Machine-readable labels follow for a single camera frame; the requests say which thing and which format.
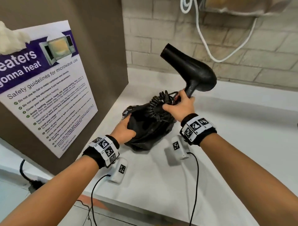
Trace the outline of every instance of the white cable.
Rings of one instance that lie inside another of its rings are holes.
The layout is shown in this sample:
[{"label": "white cable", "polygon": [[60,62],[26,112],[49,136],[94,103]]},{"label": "white cable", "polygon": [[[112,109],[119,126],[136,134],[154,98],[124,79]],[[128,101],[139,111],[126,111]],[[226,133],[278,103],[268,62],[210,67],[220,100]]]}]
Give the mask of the white cable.
[{"label": "white cable", "polygon": [[[204,39],[204,37],[203,37],[203,35],[202,35],[202,32],[201,32],[201,30],[200,30],[200,26],[199,26],[199,9],[198,9],[198,2],[197,2],[197,0],[194,0],[194,1],[195,1],[195,21],[196,21],[196,25],[197,25],[198,33],[199,33],[199,35],[200,35],[200,37],[201,37],[201,40],[202,40],[202,42],[203,42],[203,44],[204,44],[204,46],[205,46],[205,48],[206,48],[206,50],[207,50],[207,53],[208,53],[209,57],[210,57],[213,61],[215,61],[215,62],[217,62],[217,63],[224,62],[225,60],[229,59],[232,55],[234,55],[239,49],[241,49],[241,48],[248,42],[248,40],[250,39],[250,37],[251,37],[251,35],[252,35],[253,31],[254,31],[254,27],[255,27],[255,25],[256,25],[257,18],[254,19],[254,22],[253,22],[253,24],[252,24],[252,28],[251,28],[251,30],[250,30],[250,32],[249,32],[249,35],[248,35],[247,39],[246,39],[246,40],[245,40],[245,41],[244,41],[244,42],[243,42],[237,49],[235,49],[230,55],[228,55],[226,58],[224,58],[224,59],[222,59],[222,60],[217,60],[217,59],[215,59],[215,58],[212,56],[212,54],[211,54],[211,52],[210,52],[210,50],[209,50],[209,48],[208,48],[208,45],[207,45],[207,43],[206,43],[206,41],[205,41],[205,39]],[[188,13],[188,12],[190,11],[190,8],[191,8],[191,6],[192,6],[192,3],[193,3],[193,0],[189,0],[189,3],[186,3],[186,0],[180,0],[180,9],[181,9],[181,11],[182,11],[183,13],[185,13],[185,14]]]}]

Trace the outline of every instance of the black power cord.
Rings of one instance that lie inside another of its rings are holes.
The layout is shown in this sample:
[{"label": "black power cord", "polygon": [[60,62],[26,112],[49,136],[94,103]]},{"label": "black power cord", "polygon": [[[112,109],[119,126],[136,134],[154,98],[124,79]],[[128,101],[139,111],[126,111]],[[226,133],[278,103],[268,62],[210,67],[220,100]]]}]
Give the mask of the black power cord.
[{"label": "black power cord", "polygon": [[178,92],[172,92],[168,94],[167,91],[160,92],[159,96],[154,96],[150,101],[150,106],[147,109],[149,117],[155,118],[158,122],[173,122],[175,119],[173,116],[162,109],[162,105],[167,103],[169,105],[175,104],[175,98],[178,95]]},{"label": "black power cord", "polygon": [[32,180],[32,179],[28,178],[23,172],[24,162],[25,162],[25,160],[23,159],[23,161],[20,164],[20,174],[22,175],[23,178],[25,178],[31,184],[31,186],[29,187],[29,191],[32,194],[34,191],[39,189],[45,183],[41,182],[40,180]]},{"label": "black power cord", "polygon": [[91,220],[91,218],[90,218],[90,216],[89,216],[89,213],[90,213],[90,207],[87,206],[87,205],[85,205],[81,200],[77,200],[77,201],[81,202],[81,204],[82,204],[83,206],[86,206],[86,207],[88,208],[88,219],[87,219],[87,220],[90,221],[90,226],[92,226],[92,220]]},{"label": "black power cord", "polygon": [[192,154],[195,157],[195,160],[197,162],[197,167],[198,167],[197,185],[196,185],[196,188],[195,188],[195,204],[193,206],[193,213],[191,214],[191,218],[190,218],[190,222],[189,222],[189,226],[191,226],[191,222],[193,220],[193,214],[195,212],[195,205],[197,204],[197,197],[198,197],[199,163],[198,163],[197,157],[193,153],[187,152],[187,154]]},{"label": "black power cord", "polygon": [[94,209],[93,209],[93,192],[94,192],[94,189],[96,187],[96,185],[98,184],[98,182],[100,182],[101,179],[103,179],[104,177],[110,177],[111,175],[110,174],[107,174],[107,175],[104,175],[102,176],[97,182],[96,184],[94,185],[93,189],[92,189],[92,192],[91,192],[91,209],[92,209],[92,216],[93,216],[93,220],[94,220],[94,223],[95,225],[97,226],[96,224],[96,221],[95,221],[95,217],[94,217]]}]

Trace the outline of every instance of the tile wall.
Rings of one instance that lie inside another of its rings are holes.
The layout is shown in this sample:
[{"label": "tile wall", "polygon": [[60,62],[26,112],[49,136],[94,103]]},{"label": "tile wall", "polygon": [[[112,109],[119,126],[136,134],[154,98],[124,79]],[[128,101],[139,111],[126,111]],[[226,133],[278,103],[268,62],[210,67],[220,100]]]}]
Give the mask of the tile wall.
[{"label": "tile wall", "polygon": [[[194,6],[183,14],[180,0],[122,0],[128,67],[171,72],[159,55],[167,43],[204,61],[219,80],[298,91],[298,0],[279,16],[257,20],[250,41],[223,63],[208,56],[195,25]],[[246,39],[252,17],[199,14],[200,28],[217,59]]]}]

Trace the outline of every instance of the brown panel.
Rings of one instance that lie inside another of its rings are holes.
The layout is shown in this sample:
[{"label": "brown panel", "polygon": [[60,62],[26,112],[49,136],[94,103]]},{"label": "brown panel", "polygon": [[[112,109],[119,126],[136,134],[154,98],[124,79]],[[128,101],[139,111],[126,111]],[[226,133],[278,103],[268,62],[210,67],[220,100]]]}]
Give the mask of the brown panel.
[{"label": "brown panel", "polygon": [[9,29],[61,20],[69,21],[97,114],[59,159],[0,103],[0,137],[54,175],[75,161],[128,84],[121,0],[1,0]]}]

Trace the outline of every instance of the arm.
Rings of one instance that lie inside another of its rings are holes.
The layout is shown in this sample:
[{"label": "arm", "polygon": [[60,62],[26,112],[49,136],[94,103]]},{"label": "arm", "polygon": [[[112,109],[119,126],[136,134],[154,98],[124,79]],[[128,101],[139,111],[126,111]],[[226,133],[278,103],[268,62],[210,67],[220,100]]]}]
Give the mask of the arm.
[{"label": "arm", "polygon": [[[129,117],[126,117],[111,133],[119,144],[136,135],[134,131],[127,129],[128,121]],[[99,168],[93,158],[82,156],[26,198],[0,226],[58,225]]]},{"label": "arm", "polygon": [[[195,112],[195,99],[180,96],[179,104],[163,108],[181,122]],[[298,198],[273,175],[216,133],[199,145],[260,226],[298,225]]]}]

